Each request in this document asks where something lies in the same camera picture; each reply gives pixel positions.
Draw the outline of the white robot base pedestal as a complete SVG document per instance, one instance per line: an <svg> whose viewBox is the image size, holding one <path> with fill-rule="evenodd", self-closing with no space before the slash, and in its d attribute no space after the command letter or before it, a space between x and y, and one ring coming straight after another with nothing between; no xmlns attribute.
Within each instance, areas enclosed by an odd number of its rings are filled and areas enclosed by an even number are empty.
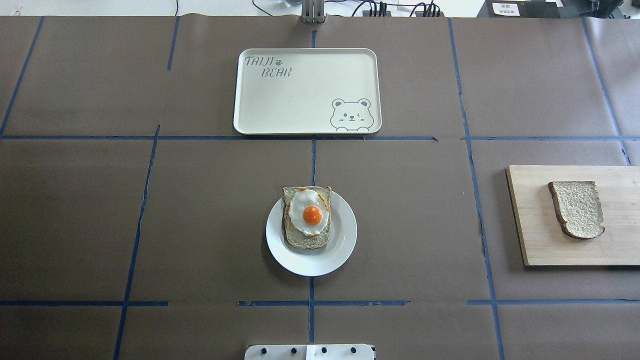
<svg viewBox="0 0 640 360"><path fill-rule="evenodd" d="M375 360L374 345L347 344L258 344L251 345L245 360Z"/></svg>

